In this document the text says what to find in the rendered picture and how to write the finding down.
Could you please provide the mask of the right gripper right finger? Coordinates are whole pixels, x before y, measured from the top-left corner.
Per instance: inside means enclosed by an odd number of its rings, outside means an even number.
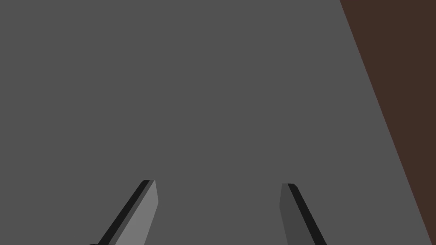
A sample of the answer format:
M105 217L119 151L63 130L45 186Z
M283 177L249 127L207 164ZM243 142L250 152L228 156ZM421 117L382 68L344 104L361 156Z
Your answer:
M279 210L287 245L327 245L302 194L294 183L283 183Z

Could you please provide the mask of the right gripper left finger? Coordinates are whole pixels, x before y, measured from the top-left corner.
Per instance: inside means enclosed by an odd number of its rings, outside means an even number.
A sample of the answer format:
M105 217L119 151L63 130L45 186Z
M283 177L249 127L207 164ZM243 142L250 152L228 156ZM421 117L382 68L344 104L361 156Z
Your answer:
M145 245L157 207L156 181L142 181L97 245Z

